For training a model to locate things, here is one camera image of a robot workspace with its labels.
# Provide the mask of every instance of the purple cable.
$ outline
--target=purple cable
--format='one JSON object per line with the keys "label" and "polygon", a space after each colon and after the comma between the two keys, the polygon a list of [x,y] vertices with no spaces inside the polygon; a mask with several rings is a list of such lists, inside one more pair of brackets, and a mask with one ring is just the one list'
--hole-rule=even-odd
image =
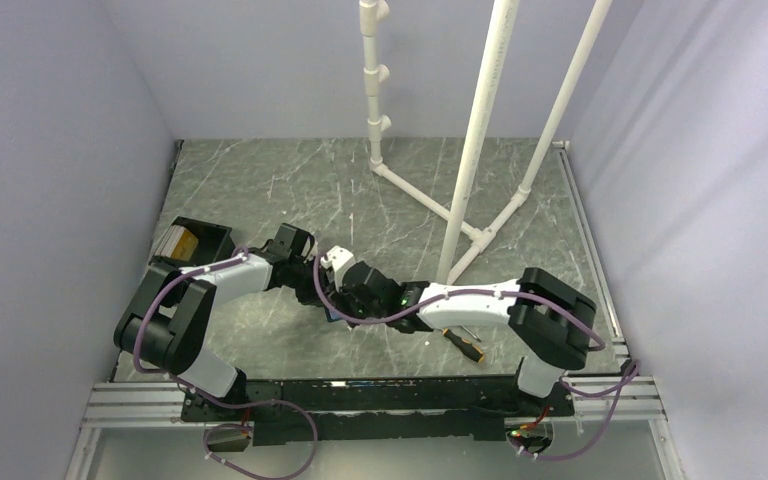
{"label": "purple cable", "polygon": [[142,363],[140,362],[140,353],[142,352],[143,338],[145,338],[145,332],[146,332],[146,329],[148,328],[149,321],[151,320],[151,317],[154,316],[154,313],[157,311],[157,309],[160,307],[160,302],[162,302],[163,299],[166,298],[166,295],[168,295],[173,288],[177,287],[178,284],[180,284],[184,280],[187,280],[188,278],[192,278],[192,277],[197,277],[203,274],[205,270],[207,270],[208,268],[210,270],[222,270],[222,269],[233,267],[243,263],[245,261],[244,258],[248,257],[249,255],[249,249],[246,248],[245,245],[241,245],[234,250],[234,255],[238,255],[239,251],[243,252],[242,257],[234,256],[232,258],[229,258],[228,260],[212,263],[210,265],[204,265],[194,270],[190,270],[186,273],[182,273],[181,275],[178,275],[177,277],[173,278],[171,282],[169,282],[165,287],[163,287],[160,290],[160,292],[158,292],[157,296],[154,297],[154,301],[151,302],[151,305],[149,305],[148,310],[146,310],[145,315],[143,315],[143,319],[140,322],[140,329],[137,330],[137,338],[134,340],[133,354],[134,354],[134,369],[136,371],[140,373],[164,373],[163,370],[159,368],[143,367]]}
{"label": "purple cable", "polygon": [[[331,304],[331,302],[328,300],[328,297],[325,296],[325,292],[322,290],[322,284],[319,281],[319,269],[320,269],[320,264],[321,264],[321,260],[322,260],[323,256],[324,256],[324,254],[318,254],[313,259],[313,287],[314,287],[314,290],[316,290],[316,295],[319,297],[319,300],[322,302],[322,304],[325,306],[325,308],[328,308],[329,310],[333,311],[334,313],[339,315],[340,318],[346,320],[347,322],[355,323],[355,324],[358,324],[358,325],[377,325],[379,323],[389,323],[389,322],[392,322],[394,320],[398,320],[400,318],[404,318],[404,317],[406,317],[406,316],[408,316],[408,315],[418,311],[422,307],[425,307],[426,305],[430,305],[430,304],[432,304],[434,302],[437,302],[439,300],[442,300],[442,299],[446,298],[446,295],[443,295],[443,294],[435,295],[435,296],[433,296],[431,298],[428,298],[426,300],[423,300],[423,301],[417,303],[416,305],[414,305],[412,307],[406,308],[406,309],[402,310],[401,312],[398,312],[398,313],[395,313],[393,315],[390,315],[388,317],[383,317],[383,318],[366,318],[366,319],[363,319],[363,318],[356,318],[356,317],[352,317],[350,315],[346,315],[345,313],[342,313],[339,310],[337,310],[337,307],[335,307],[333,304]],[[582,332],[587,334],[588,337],[590,337],[591,339],[593,339],[596,342],[597,345],[595,347],[591,348],[590,351],[596,352],[596,351],[604,350],[605,349],[605,341],[602,340],[602,338],[599,337],[599,335],[597,335],[596,332],[594,332],[587,325],[582,323],[581,320],[575,318],[575,316],[573,314],[571,314],[570,312],[566,311],[560,305],[558,305],[557,303],[549,300],[548,298],[544,298],[544,297],[541,297],[539,295],[535,295],[533,293],[527,293],[527,292],[501,292],[501,294],[502,294],[503,297],[523,298],[525,300],[530,300],[532,302],[537,302],[537,303],[540,303],[542,305],[546,305],[547,307],[552,309],[552,311],[557,312],[559,315],[561,315],[567,321],[569,321],[570,323],[575,325],[576,328],[578,328],[579,330],[581,330]],[[460,290],[452,290],[452,291],[449,292],[449,296],[450,297],[454,297],[454,296],[458,296],[458,295],[489,295],[489,296],[492,297],[492,296],[496,295],[496,292],[493,291],[493,290],[484,290],[484,289],[480,289],[480,288],[462,288]]]}
{"label": "purple cable", "polygon": [[301,467],[298,468],[298,470],[296,470],[295,472],[293,472],[293,473],[291,473],[289,475],[285,475],[283,477],[264,477],[263,475],[258,475],[258,474],[254,473],[254,472],[250,472],[250,471],[246,470],[245,468],[243,468],[243,467],[241,467],[241,466],[239,466],[239,465],[237,465],[237,464],[235,464],[233,462],[229,462],[228,460],[226,460],[226,459],[220,457],[219,455],[216,455],[215,453],[210,451],[210,447],[209,447],[207,442],[210,439],[210,435],[213,432],[215,432],[217,430],[228,430],[228,429],[231,429],[231,428],[239,429],[239,430],[243,430],[243,431],[250,431],[250,429],[248,427],[243,427],[242,425],[238,425],[238,424],[223,423],[223,424],[217,425],[215,427],[212,427],[210,430],[208,430],[208,431],[206,431],[204,433],[204,438],[203,438],[203,441],[202,441],[202,445],[204,446],[204,451],[207,454],[206,458],[210,458],[213,461],[215,461],[217,463],[220,463],[220,464],[230,468],[231,470],[234,470],[237,473],[242,473],[243,475],[246,475],[248,477],[254,478],[256,480],[289,480],[291,478],[296,478],[299,475],[301,475],[302,472],[307,470],[307,468],[313,462],[313,457],[316,455],[316,445],[317,445],[317,442],[319,441],[319,430],[317,430],[317,428],[316,428],[316,423],[313,421],[313,417],[311,417],[310,414],[307,413],[305,411],[305,409],[303,409],[302,407],[296,405],[293,402],[288,402],[286,400],[277,400],[277,399],[261,400],[261,401],[258,401],[258,402],[238,403],[238,404],[226,403],[226,402],[223,402],[223,401],[219,400],[218,398],[214,397],[213,395],[205,392],[204,390],[201,390],[200,388],[196,388],[193,384],[191,384],[191,383],[189,383],[189,382],[187,382],[185,380],[181,380],[180,378],[177,378],[177,377],[174,377],[174,380],[176,382],[184,385],[187,388],[194,389],[196,392],[198,392],[199,395],[201,395],[202,397],[207,399],[210,403],[213,403],[214,405],[220,406],[222,408],[227,408],[229,410],[241,410],[241,409],[244,409],[244,408],[262,407],[262,406],[267,406],[267,405],[270,405],[270,406],[271,405],[284,405],[284,406],[290,407],[293,410],[296,410],[296,411],[298,411],[299,413],[302,414],[302,416],[305,418],[305,420],[307,420],[307,423],[310,424],[310,429],[313,432],[313,446],[310,449],[310,455],[308,455],[307,460],[305,461],[304,464],[302,464]]}
{"label": "purple cable", "polygon": [[628,366],[626,369],[626,373],[623,375],[623,380],[617,384],[616,388],[616,395],[614,395],[614,401],[611,402],[611,408],[608,409],[607,415],[605,415],[605,420],[602,421],[602,425],[599,427],[599,430],[596,431],[596,434],[593,435],[593,437],[590,438],[590,441],[587,442],[586,445],[579,448],[575,452],[572,453],[566,453],[563,455],[537,455],[537,460],[545,460],[547,462],[559,462],[563,460],[572,460],[573,458],[580,457],[581,455],[584,455],[587,453],[588,450],[593,448],[593,445],[596,445],[596,442],[599,441],[600,438],[602,438],[602,435],[605,433],[606,430],[608,430],[608,425],[611,423],[611,418],[614,416],[614,411],[617,409],[617,403],[620,401],[620,392],[622,391],[622,387],[624,387],[628,382],[630,382],[634,377],[637,376],[638,372],[640,371],[640,367],[637,364],[637,362],[633,362],[631,365]]}

